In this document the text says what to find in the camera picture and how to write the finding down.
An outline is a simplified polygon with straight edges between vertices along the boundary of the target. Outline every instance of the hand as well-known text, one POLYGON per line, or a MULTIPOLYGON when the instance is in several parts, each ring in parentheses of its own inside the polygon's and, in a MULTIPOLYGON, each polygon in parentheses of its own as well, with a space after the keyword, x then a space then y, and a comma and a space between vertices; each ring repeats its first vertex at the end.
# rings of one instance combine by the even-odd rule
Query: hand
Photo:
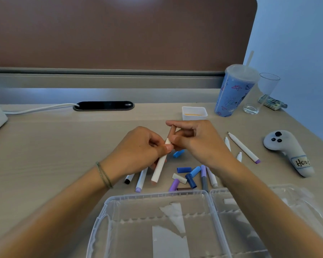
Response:
POLYGON ((210 121, 168 120, 166 124, 180 128, 169 138, 175 149, 187 149, 203 165, 220 170, 237 162, 210 121))
POLYGON ((113 183, 121 177, 155 168, 158 158, 170 153, 173 145, 153 131, 138 126, 128 132, 118 146, 100 164, 113 183))

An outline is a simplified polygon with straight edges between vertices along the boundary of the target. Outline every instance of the small white container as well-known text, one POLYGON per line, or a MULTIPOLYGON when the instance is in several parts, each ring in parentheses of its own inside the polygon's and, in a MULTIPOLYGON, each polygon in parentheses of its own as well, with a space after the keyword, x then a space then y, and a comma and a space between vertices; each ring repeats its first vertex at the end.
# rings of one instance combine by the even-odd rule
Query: small white container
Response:
POLYGON ((207 117, 208 114, 204 107, 182 107, 183 120, 201 120, 207 119, 207 117))

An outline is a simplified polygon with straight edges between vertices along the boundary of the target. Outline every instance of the blue marker cap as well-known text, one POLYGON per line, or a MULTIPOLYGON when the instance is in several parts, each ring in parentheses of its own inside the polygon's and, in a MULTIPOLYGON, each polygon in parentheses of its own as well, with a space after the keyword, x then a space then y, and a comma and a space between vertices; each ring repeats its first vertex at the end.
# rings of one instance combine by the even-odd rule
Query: blue marker cap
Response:
POLYGON ((201 167, 197 166, 190 172, 190 175, 194 178, 201 171, 201 167))
POLYGON ((188 168, 177 168, 177 173, 189 173, 191 172, 191 167, 188 168))
POLYGON ((193 177, 190 174, 186 174, 185 178, 187 179, 189 185, 191 186, 192 189, 196 188, 197 185, 195 184, 193 177))
POLYGON ((181 151, 177 151, 175 154, 174 154, 174 158, 178 158, 180 155, 182 155, 183 153, 185 152, 185 149, 182 149, 181 151))

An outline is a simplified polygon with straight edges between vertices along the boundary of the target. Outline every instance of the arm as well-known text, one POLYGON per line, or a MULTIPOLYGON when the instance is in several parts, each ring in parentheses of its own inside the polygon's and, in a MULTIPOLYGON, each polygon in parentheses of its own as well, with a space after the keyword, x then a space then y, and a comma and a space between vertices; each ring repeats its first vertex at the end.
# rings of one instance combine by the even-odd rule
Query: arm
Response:
POLYGON ((167 121, 170 141, 211 168, 229 189, 272 257, 323 257, 323 239, 231 154, 209 121, 167 121))
MULTIPOLYGON (((112 184, 140 172, 173 149, 147 128, 130 131, 101 167, 112 184)), ((53 257, 108 191, 97 167, 20 222, 0 239, 0 258, 53 257)))

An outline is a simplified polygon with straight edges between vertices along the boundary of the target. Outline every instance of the left hand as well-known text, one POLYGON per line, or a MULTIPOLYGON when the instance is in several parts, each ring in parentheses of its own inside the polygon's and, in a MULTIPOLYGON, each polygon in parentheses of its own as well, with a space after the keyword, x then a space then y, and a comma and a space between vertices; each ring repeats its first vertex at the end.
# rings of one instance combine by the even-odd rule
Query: left hand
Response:
POLYGON ((158 158, 173 150, 164 139, 148 128, 138 126, 128 132, 118 146, 100 164, 112 182, 138 173, 148 166, 155 168, 158 158))

